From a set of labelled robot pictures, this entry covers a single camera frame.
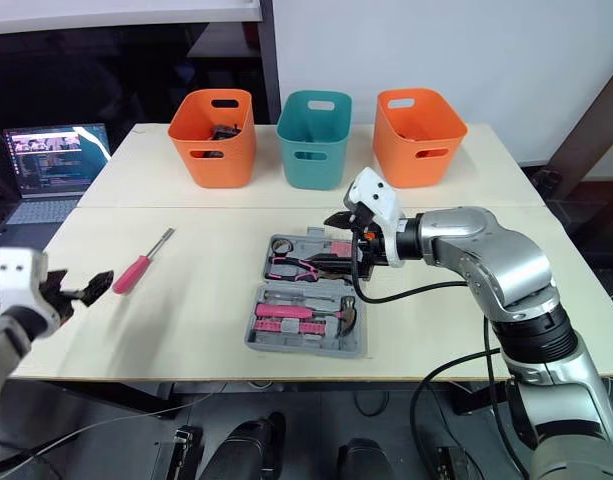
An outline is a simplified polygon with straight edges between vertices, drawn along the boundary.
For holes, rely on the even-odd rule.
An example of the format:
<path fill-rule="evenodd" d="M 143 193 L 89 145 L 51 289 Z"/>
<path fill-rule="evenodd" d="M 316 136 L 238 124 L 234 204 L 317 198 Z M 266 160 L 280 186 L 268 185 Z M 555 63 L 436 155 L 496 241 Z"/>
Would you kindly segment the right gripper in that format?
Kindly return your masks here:
<path fill-rule="evenodd" d="M 357 277 L 369 280 L 372 276 L 372 265 L 387 266 L 389 264 L 385 237 L 382 228 L 375 222 L 373 214 L 366 209 L 336 212 L 324 220 L 324 225 L 340 230 L 350 230 L 357 239 L 359 253 L 355 265 Z M 352 280 L 352 258 L 341 257 L 332 253 L 320 253 L 306 259 L 329 279 Z"/>

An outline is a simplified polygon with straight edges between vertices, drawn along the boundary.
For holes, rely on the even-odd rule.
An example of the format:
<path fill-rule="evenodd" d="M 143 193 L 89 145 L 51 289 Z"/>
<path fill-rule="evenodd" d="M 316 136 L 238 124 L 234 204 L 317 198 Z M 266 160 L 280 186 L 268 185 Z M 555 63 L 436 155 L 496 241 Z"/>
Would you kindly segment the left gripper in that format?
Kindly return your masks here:
<path fill-rule="evenodd" d="M 49 271 L 45 282 L 39 287 L 42 297 L 58 313 L 59 326 L 65 324 L 73 316 L 73 301 L 91 306 L 110 289 L 114 279 L 114 272 L 110 270 L 95 275 L 83 289 L 62 290 L 61 283 L 66 274 L 66 269 Z"/>

